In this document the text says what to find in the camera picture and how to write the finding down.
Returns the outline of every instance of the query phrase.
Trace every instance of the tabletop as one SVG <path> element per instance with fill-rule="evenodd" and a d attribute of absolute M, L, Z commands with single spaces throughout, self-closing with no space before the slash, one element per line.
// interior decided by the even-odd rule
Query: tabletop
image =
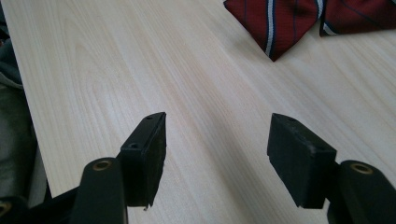
<path fill-rule="evenodd" d="M 275 63 L 221 0 L 3 0 L 54 196 L 167 113 L 154 205 L 131 223 L 327 223 L 295 207 L 266 156 L 272 113 L 306 125 L 337 161 L 396 186 L 396 33 L 319 37 Z"/>

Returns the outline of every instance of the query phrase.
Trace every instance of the red necktie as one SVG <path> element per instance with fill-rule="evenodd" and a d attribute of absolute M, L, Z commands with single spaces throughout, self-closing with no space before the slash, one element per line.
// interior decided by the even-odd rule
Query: red necktie
<path fill-rule="evenodd" d="M 226 0 L 224 6 L 273 61 L 322 14 L 320 35 L 396 28 L 396 0 Z"/>

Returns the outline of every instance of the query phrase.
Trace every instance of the black clamp jaw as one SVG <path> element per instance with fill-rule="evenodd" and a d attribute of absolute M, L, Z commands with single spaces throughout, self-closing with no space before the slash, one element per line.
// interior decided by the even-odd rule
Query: black clamp jaw
<path fill-rule="evenodd" d="M 79 187 L 28 209 L 18 197 L 0 199 L 1 224 L 128 223 L 126 206 L 154 202 L 166 156 L 165 113 L 145 117 L 117 158 L 85 166 Z"/>
<path fill-rule="evenodd" d="M 267 155 L 297 206 L 322 208 L 331 224 L 396 223 L 396 190 L 374 166 L 335 162 L 336 150 L 298 120 L 273 114 Z"/>

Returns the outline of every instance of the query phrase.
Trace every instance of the white stripe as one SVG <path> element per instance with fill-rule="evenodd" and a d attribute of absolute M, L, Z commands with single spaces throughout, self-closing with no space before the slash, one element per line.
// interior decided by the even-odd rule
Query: white stripe
<path fill-rule="evenodd" d="M 337 35 L 337 33 L 335 33 L 332 29 L 330 29 L 330 27 L 326 23 L 323 23 L 323 30 L 328 35 Z"/>
<path fill-rule="evenodd" d="M 318 2 L 318 10 L 319 10 L 319 13 L 318 13 L 318 19 L 319 19 L 323 12 L 323 0 L 317 0 L 317 2 Z"/>
<path fill-rule="evenodd" d="M 267 41 L 267 47 L 265 48 L 265 54 L 268 56 L 270 56 L 271 47 L 274 42 L 273 9 L 274 9 L 274 0 L 268 0 L 268 12 L 267 12 L 268 41 Z"/>

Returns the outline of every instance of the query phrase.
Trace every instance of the light wooden table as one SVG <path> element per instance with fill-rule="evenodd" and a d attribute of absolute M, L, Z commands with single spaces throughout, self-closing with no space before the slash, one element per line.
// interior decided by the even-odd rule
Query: light wooden table
<path fill-rule="evenodd" d="M 296 208 L 266 156 L 295 117 L 396 186 L 396 32 L 320 38 L 272 63 L 221 0 L 3 0 L 54 195 L 167 113 L 154 205 L 131 223 L 327 223 Z"/>

